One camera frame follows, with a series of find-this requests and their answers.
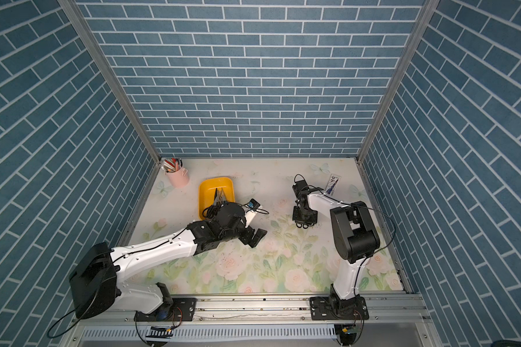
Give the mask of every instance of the metal vent grille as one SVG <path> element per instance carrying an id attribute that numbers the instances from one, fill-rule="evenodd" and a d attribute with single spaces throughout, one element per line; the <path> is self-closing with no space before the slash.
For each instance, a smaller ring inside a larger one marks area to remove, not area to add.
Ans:
<path id="1" fill-rule="evenodd" d="M 142 337 L 150 333 L 149 326 L 140 326 Z M 333 324 L 260 324 L 260 325 L 190 325 L 173 331 L 174 342 L 219 342 L 250 339 L 331 339 L 335 337 Z M 87 326 L 86 341 L 139 340 L 135 326 Z M 147 337 L 150 341 L 166 341 Z"/>

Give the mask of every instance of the pink cup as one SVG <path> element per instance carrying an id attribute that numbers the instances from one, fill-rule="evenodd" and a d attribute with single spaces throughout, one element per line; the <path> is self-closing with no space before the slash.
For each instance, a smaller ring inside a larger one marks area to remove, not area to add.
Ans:
<path id="1" fill-rule="evenodd" d="M 168 176 L 174 188 L 183 188 L 189 183 L 189 175 L 187 175 L 186 168 L 181 168 L 176 172 L 165 172 L 165 175 Z"/>

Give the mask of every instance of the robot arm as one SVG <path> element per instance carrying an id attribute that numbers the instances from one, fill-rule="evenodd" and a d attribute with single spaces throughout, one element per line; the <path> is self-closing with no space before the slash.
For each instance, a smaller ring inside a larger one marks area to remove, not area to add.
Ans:
<path id="1" fill-rule="evenodd" d="M 380 247 L 380 238 L 368 209 L 363 208 L 365 203 L 342 203 L 329 198 L 321 189 L 310 187 L 305 180 L 293 185 L 297 197 L 293 220 L 298 227 L 308 228 L 317 223 L 319 212 L 331 219 L 334 245 L 344 259 L 331 288 L 331 299 L 343 307 L 346 300 L 358 293 L 358 273 L 362 272 L 366 259 Z"/>
<path id="2" fill-rule="evenodd" d="M 254 199 L 242 205 L 226 203 L 210 221 L 188 224 L 179 232 L 133 246 L 109 248 L 96 244 L 69 276 L 76 317 L 85 319 L 106 309 L 133 310 L 162 320 L 171 314 L 173 300 L 167 287 L 138 285 L 128 279 L 167 261 L 196 255 L 238 238 L 252 248 L 266 235 L 249 226 L 261 205 Z"/>

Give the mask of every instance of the blue brick wallpaper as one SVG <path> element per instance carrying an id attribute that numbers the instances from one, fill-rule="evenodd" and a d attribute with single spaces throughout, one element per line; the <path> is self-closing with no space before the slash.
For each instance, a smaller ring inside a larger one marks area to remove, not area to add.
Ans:
<path id="1" fill-rule="evenodd" d="M 521 340 L 521 1 L 440 1 L 365 164 L 444 344 Z"/>
<path id="2" fill-rule="evenodd" d="M 169 156 L 354 156 L 422 3 L 78 1 Z"/>
<path id="3" fill-rule="evenodd" d="M 0 347 L 50 343 L 69 272 L 118 240 L 151 168 L 56 0 L 0 0 Z"/>

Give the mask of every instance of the orange plastic tray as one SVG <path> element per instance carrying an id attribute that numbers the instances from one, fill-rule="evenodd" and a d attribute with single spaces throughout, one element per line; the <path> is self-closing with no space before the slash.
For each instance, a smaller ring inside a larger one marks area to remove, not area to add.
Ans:
<path id="1" fill-rule="evenodd" d="M 204 220 L 203 210 L 214 202 L 216 188 L 223 188 L 226 200 L 233 203 L 236 198 L 233 194 L 233 182 L 229 177 L 216 177 L 204 180 L 199 186 L 199 218 Z"/>

